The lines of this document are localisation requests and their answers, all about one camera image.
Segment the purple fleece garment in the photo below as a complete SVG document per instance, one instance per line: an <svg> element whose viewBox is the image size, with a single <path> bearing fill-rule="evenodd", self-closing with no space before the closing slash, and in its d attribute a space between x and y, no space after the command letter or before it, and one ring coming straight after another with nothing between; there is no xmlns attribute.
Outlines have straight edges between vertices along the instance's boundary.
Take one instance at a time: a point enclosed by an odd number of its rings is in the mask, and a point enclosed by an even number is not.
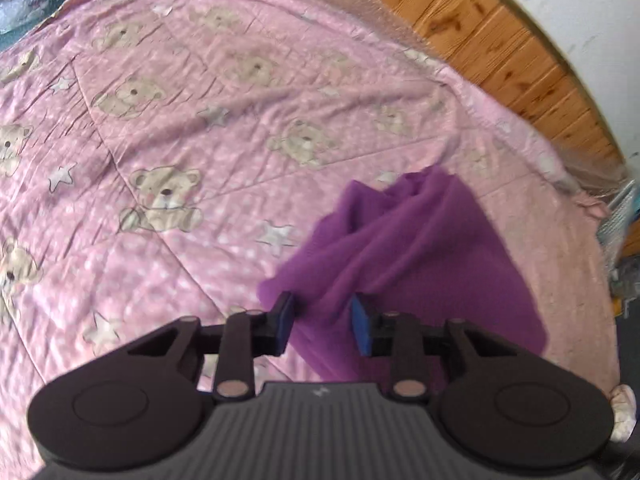
<svg viewBox="0 0 640 480"><path fill-rule="evenodd" d="M290 343L325 382L388 383L390 362L360 356L349 301L441 326L462 318L535 354L547 332L534 297L472 191L439 167L385 191L352 181L305 245L259 284L266 308L297 300Z"/></svg>

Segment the pink teddy bear quilt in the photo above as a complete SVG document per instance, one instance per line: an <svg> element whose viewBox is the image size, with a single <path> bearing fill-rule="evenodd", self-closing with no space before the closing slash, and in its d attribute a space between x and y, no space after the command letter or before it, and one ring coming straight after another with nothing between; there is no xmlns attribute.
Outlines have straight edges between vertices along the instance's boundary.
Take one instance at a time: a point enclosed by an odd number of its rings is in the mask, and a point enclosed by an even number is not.
<svg viewBox="0 0 640 480"><path fill-rule="evenodd" d="M178 316L215 323L299 254L352 181L438 165L535 298L489 314L620 380L601 205L448 65L320 0L68 0L1 55L1 474L40 468L49 380Z"/></svg>

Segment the wooden bed headboard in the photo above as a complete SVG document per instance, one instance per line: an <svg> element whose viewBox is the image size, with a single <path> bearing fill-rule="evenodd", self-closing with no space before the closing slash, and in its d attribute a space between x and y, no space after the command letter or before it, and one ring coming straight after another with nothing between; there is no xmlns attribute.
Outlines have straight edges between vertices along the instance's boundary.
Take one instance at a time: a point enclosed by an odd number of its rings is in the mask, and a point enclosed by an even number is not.
<svg viewBox="0 0 640 480"><path fill-rule="evenodd" d="M381 0L466 79L561 148L622 155L582 84L506 0Z"/></svg>

